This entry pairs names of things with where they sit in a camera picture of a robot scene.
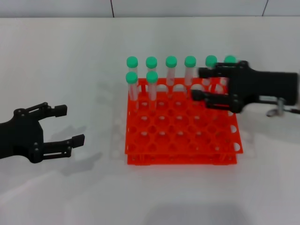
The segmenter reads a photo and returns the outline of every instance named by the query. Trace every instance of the test tube rack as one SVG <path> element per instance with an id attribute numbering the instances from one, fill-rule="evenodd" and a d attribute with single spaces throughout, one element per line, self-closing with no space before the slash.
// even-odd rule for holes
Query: test tube rack
<path id="1" fill-rule="evenodd" d="M 127 164 L 237 164 L 236 155 L 243 153 L 243 149 L 236 115 L 205 108 L 203 102 L 193 101 L 189 94 L 199 84 L 204 91 L 217 92 L 219 87 L 219 92 L 226 93 L 226 85 L 221 81 L 193 78 L 192 85 L 186 86 L 184 78 L 175 78 L 173 86 L 166 86 L 168 91 L 158 90 L 156 109 L 151 110 L 147 81 L 139 78 L 137 102 L 128 96 Z M 178 84 L 187 91 L 175 91 Z M 166 85 L 165 78 L 158 79 L 157 87 L 161 85 Z"/>

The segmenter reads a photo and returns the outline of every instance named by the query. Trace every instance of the white tabletop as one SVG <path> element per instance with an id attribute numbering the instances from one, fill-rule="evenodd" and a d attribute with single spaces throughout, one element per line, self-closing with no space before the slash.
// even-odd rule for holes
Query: white tabletop
<path id="1" fill-rule="evenodd" d="M 0 19 L 0 120 L 47 101 L 68 114 L 41 122 L 46 141 L 84 133 L 71 158 L 0 160 L 1 225 L 298 225 L 300 118 L 238 115 L 233 166 L 125 163 L 126 58 L 209 54 L 257 70 L 300 68 L 300 18 Z"/>

